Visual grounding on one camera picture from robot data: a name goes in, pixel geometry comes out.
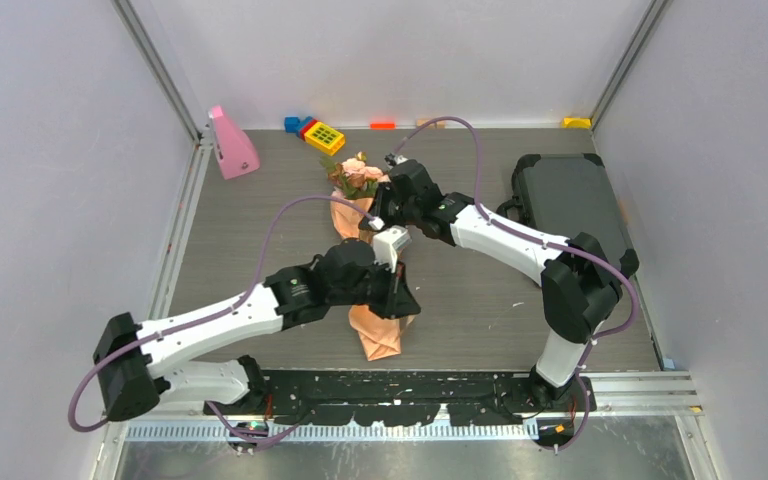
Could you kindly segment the brown rose stem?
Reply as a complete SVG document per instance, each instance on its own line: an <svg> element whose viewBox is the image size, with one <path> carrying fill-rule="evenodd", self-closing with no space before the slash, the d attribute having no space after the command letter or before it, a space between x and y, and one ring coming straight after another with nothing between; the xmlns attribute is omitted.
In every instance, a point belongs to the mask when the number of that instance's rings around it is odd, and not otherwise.
<svg viewBox="0 0 768 480"><path fill-rule="evenodd" d="M346 184L345 178L342 173L342 168L339 166L340 162L333 160L330 157L322 157L320 159L320 165L324 168L326 176L335 190L340 192L346 199L357 200L361 198L371 198L375 195L377 190L377 184L370 182L365 188L354 189Z"/></svg>

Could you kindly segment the pink rose stem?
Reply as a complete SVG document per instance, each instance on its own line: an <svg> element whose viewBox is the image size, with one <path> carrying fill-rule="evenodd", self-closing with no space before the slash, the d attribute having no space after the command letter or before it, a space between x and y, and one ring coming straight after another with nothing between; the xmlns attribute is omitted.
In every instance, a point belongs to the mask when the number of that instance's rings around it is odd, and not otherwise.
<svg viewBox="0 0 768 480"><path fill-rule="evenodd" d="M388 175L380 168L367 164L367 156L364 152L358 152L353 157L339 163L346 184L354 189L365 188L370 182L386 182Z"/></svg>

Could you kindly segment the peach wrapping paper sheet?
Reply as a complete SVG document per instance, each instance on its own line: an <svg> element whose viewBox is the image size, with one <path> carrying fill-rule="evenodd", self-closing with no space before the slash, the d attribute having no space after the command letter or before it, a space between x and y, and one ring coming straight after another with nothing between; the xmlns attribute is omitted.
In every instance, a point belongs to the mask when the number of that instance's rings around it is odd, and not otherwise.
<svg viewBox="0 0 768 480"><path fill-rule="evenodd" d="M364 215L339 202L330 204L330 212L334 228L342 239L372 242L373 232L358 227ZM401 337L415 318L415 315L399 320L380 318L364 305L353 306L348 313L350 326L357 331L368 361L401 354Z"/></svg>

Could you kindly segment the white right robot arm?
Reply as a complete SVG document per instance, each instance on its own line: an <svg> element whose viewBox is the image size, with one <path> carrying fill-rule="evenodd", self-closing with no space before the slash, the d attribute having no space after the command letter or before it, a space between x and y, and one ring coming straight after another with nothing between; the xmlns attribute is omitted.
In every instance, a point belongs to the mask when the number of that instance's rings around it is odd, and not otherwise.
<svg viewBox="0 0 768 480"><path fill-rule="evenodd" d="M558 409L570 398L584 354L636 271L634 253L613 265L589 234L568 239L535 230L462 193L442 193L416 160L389 154L386 162L390 169L370 209L384 226L413 226L430 239L485 254L540 287L550 333L529 374L528 395L538 408Z"/></svg>

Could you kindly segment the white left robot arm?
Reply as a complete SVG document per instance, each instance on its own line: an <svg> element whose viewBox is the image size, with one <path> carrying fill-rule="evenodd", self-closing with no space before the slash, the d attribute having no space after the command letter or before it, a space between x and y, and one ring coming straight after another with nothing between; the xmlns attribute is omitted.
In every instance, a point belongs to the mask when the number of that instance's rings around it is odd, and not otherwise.
<svg viewBox="0 0 768 480"><path fill-rule="evenodd" d="M116 315L93 353L106 418L121 422L165 402L200 399L256 413L265 405L267 389L253 378L255 368L241 360L208 365L200 356L319 321L337 306L365 306L384 319L421 311L402 261L379 260L369 244L344 240L223 302L143 322L128 312Z"/></svg>

